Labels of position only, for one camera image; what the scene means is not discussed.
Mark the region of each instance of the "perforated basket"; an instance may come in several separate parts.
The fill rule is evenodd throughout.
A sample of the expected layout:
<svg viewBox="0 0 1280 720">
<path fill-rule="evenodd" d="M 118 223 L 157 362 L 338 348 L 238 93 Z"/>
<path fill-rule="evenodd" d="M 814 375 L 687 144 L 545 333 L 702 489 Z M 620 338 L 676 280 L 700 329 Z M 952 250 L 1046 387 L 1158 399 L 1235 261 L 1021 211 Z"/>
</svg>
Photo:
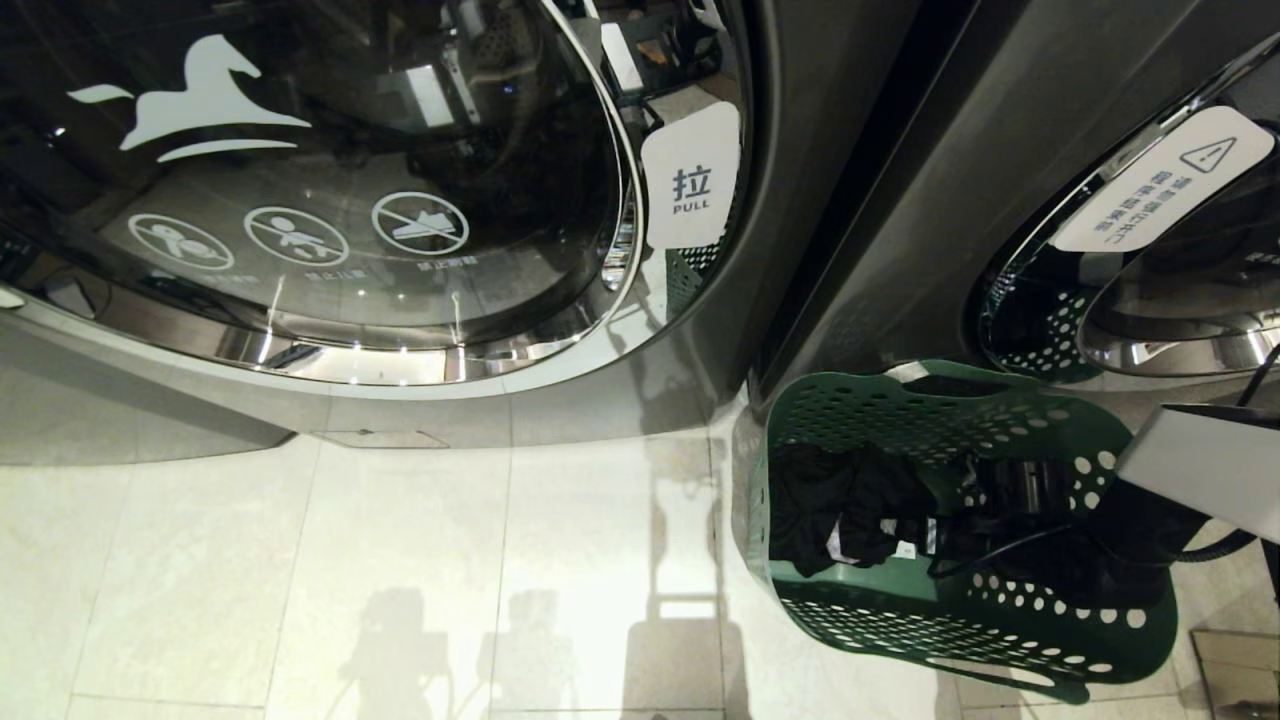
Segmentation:
<svg viewBox="0 0 1280 720">
<path fill-rule="evenodd" d="M 922 393 L 924 387 L 932 395 Z M 1069 502 L 1083 516 L 1106 493 L 1115 459 L 1132 436 L 1101 407 L 1041 395 L 1037 387 L 1019 375 L 946 361 L 914 363 L 884 375 L 809 375 L 778 397 L 765 446 L 813 443 L 841 452 L 873 442 L 909 456 L 945 511 L 984 502 L 968 495 L 977 491 L 961 488 L 960 471 L 948 466 L 966 450 L 989 457 L 1059 457 L 1074 474 Z M 968 396 L 973 392 L 982 395 Z M 765 451 L 750 486 L 748 565 L 796 625 L 827 646 L 1069 703 L 1088 701 L 1085 683 L 1140 680 L 1169 657 L 1178 629 L 1171 587 L 1147 611 L 1091 611 L 989 570 L 934 582 L 924 557 L 890 559 L 870 569 L 837 564 L 803 578 L 790 562 L 768 560 L 768 478 Z M 1021 673 L 1015 678 L 1012 669 Z"/>
<path fill-rule="evenodd" d="M 689 309 L 719 256 L 719 243 L 667 251 L 667 319 Z"/>
</svg>

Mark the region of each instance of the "washing machine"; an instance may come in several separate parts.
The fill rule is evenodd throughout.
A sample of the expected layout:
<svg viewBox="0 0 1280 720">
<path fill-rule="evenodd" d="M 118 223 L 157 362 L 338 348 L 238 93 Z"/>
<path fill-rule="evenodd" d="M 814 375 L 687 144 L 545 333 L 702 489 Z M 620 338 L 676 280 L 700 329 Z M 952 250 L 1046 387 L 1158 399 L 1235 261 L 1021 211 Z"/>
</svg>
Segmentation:
<svg viewBox="0 0 1280 720">
<path fill-rule="evenodd" d="M 1226 398 L 1280 343 L 1280 5 L 950 12 L 936 59 L 891 72 L 756 406 L 805 373 L 925 357 L 1140 396 L 1117 410 L 1134 425 L 1157 400 Z M 859 163 L 881 168 L 869 187 Z"/>
<path fill-rule="evenodd" d="M 700 424 L 916 9 L 0 3 L 0 332 L 357 447 Z"/>
</svg>

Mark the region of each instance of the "basket handle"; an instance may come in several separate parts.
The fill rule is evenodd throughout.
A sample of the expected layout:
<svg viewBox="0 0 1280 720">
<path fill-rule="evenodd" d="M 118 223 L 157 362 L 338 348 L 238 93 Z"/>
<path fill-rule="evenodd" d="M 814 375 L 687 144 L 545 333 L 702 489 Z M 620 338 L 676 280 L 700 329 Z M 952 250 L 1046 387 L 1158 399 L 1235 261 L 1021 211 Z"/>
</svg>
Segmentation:
<svg viewBox="0 0 1280 720">
<path fill-rule="evenodd" d="M 968 400 L 996 397 L 1015 389 L 1029 391 L 1039 384 L 1032 378 L 992 373 L 946 360 L 905 363 L 886 370 L 884 377 L 897 380 L 902 391 L 910 395 Z"/>
<path fill-rule="evenodd" d="M 964 675 L 965 678 L 973 678 L 974 680 L 982 680 L 983 683 L 995 683 L 997 685 L 1005 685 L 1007 688 L 1039 693 L 1043 696 L 1052 697 L 1053 700 L 1062 701 L 1068 705 L 1084 705 L 1085 702 L 1089 702 L 1089 688 L 1084 683 L 1074 680 L 1059 680 L 1055 678 L 1044 676 L 1053 684 L 1039 685 L 1036 683 L 1028 683 L 1027 680 L 1019 680 L 1015 678 L 1005 678 L 1001 675 L 987 675 L 986 673 L 975 673 L 973 670 L 951 667 L 947 665 L 942 665 L 941 662 L 934 662 L 933 659 L 928 659 L 923 664 L 928 665 L 929 667 L 936 667 L 938 670 L 951 673 L 952 675 Z"/>
</svg>

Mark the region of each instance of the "floor grout line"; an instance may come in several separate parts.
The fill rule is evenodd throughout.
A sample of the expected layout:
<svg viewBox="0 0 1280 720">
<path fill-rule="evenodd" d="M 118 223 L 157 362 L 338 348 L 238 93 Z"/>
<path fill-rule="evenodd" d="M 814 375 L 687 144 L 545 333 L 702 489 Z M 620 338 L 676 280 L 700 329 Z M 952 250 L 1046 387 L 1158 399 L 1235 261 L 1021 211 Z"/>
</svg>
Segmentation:
<svg viewBox="0 0 1280 720">
<path fill-rule="evenodd" d="M 88 632 L 93 628 L 93 616 L 97 615 L 97 600 L 102 594 L 102 583 L 106 582 L 106 569 L 111 565 L 111 552 L 115 551 L 115 538 L 120 533 L 124 523 L 124 511 L 133 497 L 133 480 L 137 478 L 137 464 L 129 468 L 129 478 L 124 482 L 124 496 L 120 498 L 120 509 L 115 512 L 115 523 L 111 525 L 111 538 L 106 541 L 106 553 L 102 556 L 102 569 L 97 573 L 97 584 L 93 587 L 93 602 L 88 606 L 88 619 L 84 621 L 84 633 L 81 635 L 81 650 L 76 656 L 76 670 L 72 671 L 72 685 L 67 692 L 67 708 L 63 711 L 63 720 L 72 715 L 72 700 L 76 697 L 76 685 L 79 684 L 81 666 L 84 664 L 84 650 L 88 647 Z"/>
<path fill-rule="evenodd" d="M 264 705 L 233 705 L 224 702 L 200 702 L 200 701 L 187 701 L 187 700 L 156 700 L 145 697 L 120 697 L 97 693 L 72 693 L 72 697 L 83 697 L 88 700 L 106 700 L 110 702 L 134 702 L 138 705 L 169 705 L 178 707 L 218 707 L 218 708 L 232 708 L 232 710 L 265 710 Z"/>
<path fill-rule="evenodd" d="M 515 432 L 515 410 L 507 415 L 508 429 Z M 508 438 L 513 439 L 515 434 L 509 434 Z M 511 478 L 515 475 L 516 469 L 516 448 L 507 446 L 507 495 L 503 498 L 502 509 L 502 553 L 498 559 L 498 602 L 493 612 L 493 650 L 489 653 L 489 712 L 493 712 L 493 688 L 495 687 L 495 679 L 498 675 L 498 642 L 502 637 L 502 584 L 507 575 L 507 529 L 511 524 Z"/>
<path fill-rule="evenodd" d="M 280 607 L 280 621 L 275 628 L 275 652 L 271 653 L 271 671 L 266 679 L 266 696 L 262 697 L 264 715 L 265 708 L 269 702 L 271 702 L 271 688 L 275 685 L 275 667 L 280 662 L 280 646 L 284 644 L 284 620 L 289 616 L 289 600 L 293 598 L 293 579 L 298 571 L 298 557 L 302 556 L 302 538 L 307 529 L 307 518 L 311 516 L 311 497 L 315 495 L 316 489 L 316 473 L 320 471 L 320 454 L 325 451 L 325 443 L 312 438 L 311 436 L 298 436 L 294 441 L 300 438 L 306 438 L 308 442 L 316 443 L 316 456 L 311 461 L 311 484 L 307 486 L 307 500 L 302 505 L 302 520 L 298 523 L 298 541 L 293 544 L 293 562 L 289 564 L 289 582 L 284 591 L 284 603 Z"/>
<path fill-rule="evenodd" d="M 1161 698 L 1161 697 L 1174 697 L 1174 698 L 1176 698 L 1176 697 L 1179 697 L 1179 693 L 1174 692 L 1174 693 L 1135 694 L 1135 696 L 1132 696 L 1132 697 L 1108 697 L 1108 698 L 1105 698 L 1105 700 L 1092 700 L 1091 698 L 1089 700 L 1089 705 L 1102 705 L 1102 703 L 1106 703 L 1106 702 L 1129 702 L 1129 701 L 1134 701 L 1134 700 L 1156 700 L 1156 698 Z M 1019 702 L 1018 705 L 964 705 L 961 702 L 960 703 L 960 711 L 961 711 L 961 714 L 964 714 L 964 712 L 968 712 L 970 710 L 1001 710 L 1001 708 L 1006 708 L 1006 707 L 1034 708 L 1034 707 L 1052 707 L 1052 706 L 1059 706 L 1059 705 L 1060 706 L 1066 706 L 1066 707 L 1080 707 L 1080 706 L 1071 706 L 1071 705 L 1065 703 L 1065 702 L 1037 702 L 1034 705 L 1028 705 L 1028 703 L 1024 703 L 1024 702 Z"/>
<path fill-rule="evenodd" d="M 723 542 L 723 533 L 721 532 L 721 524 L 724 521 L 724 479 L 723 473 L 717 473 L 716 468 L 716 454 L 712 448 L 712 425 L 710 421 L 703 428 L 703 441 L 707 450 L 707 474 L 712 479 L 712 487 L 716 491 L 716 501 L 712 503 L 716 512 L 716 518 L 712 519 L 712 550 L 716 553 L 713 557 L 716 562 L 716 647 L 719 650 L 719 673 L 721 673 L 721 711 L 728 711 L 728 678 L 724 676 L 724 609 L 727 607 L 724 601 L 724 568 L 723 559 L 724 551 L 721 547 Z"/>
</svg>

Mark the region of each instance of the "black cable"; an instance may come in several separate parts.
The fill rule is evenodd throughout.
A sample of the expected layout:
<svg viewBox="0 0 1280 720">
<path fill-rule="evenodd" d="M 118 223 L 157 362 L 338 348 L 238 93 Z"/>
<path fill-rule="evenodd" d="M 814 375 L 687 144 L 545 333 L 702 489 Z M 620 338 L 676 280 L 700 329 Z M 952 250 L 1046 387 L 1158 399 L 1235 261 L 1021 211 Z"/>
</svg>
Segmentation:
<svg viewBox="0 0 1280 720">
<path fill-rule="evenodd" d="M 1280 357 L 1280 345 L 1271 348 L 1267 354 L 1267 359 L 1258 365 L 1258 369 L 1253 372 L 1253 377 L 1249 378 L 1249 384 L 1244 387 L 1244 392 L 1240 393 L 1239 400 L 1235 401 L 1236 407 L 1248 407 L 1249 402 L 1253 401 L 1253 395 L 1258 392 L 1262 386 L 1262 379 L 1267 377 L 1271 366 L 1276 364 L 1276 357 Z"/>
<path fill-rule="evenodd" d="M 1005 544 L 997 547 L 996 550 L 992 550 L 991 552 L 988 552 L 988 553 L 986 553 L 983 556 L 974 557 L 973 560 L 966 560 L 966 561 L 964 561 L 964 562 L 961 562 L 961 564 L 959 564 L 955 568 L 951 568 L 948 570 L 942 570 L 941 573 L 938 571 L 938 561 L 941 560 L 941 557 L 936 557 L 936 559 L 933 559 L 933 562 L 929 564 L 929 577 L 933 578 L 934 580 L 941 580 L 943 578 L 950 578 L 952 575 L 957 575 L 957 574 L 965 573 L 968 570 L 975 570 L 978 568 L 982 568 L 982 566 L 987 565 L 988 562 L 991 562 L 996 557 L 998 557 L 998 556 L 1009 552 L 1010 550 L 1021 547 L 1021 546 L 1024 546 L 1027 543 L 1036 542 L 1038 539 L 1044 539 L 1044 538 L 1047 538 L 1050 536 L 1056 536 L 1056 534 L 1059 534 L 1061 532 L 1070 530 L 1074 527 L 1075 527 L 1074 524 L 1057 525 L 1056 528 L 1050 528 L 1047 530 L 1039 530 L 1037 533 L 1032 533 L 1032 534 L 1029 534 L 1027 537 L 1018 538 L 1014 542 L 1005 543 Z"/>
<path fill-rule="evenodd" d="M 1174 560 L 1178 562 L 1208 562 L 1210 560 L 1226 557 L 1228 555 L 1244 548 L 1256 539 L 1257 536 L 1247 530 L 1231 530 L 1225 538 L 1212 544 L 1207 544 L 1198 550 L 1183 550 L 1172 555 Z"/>
</svg>

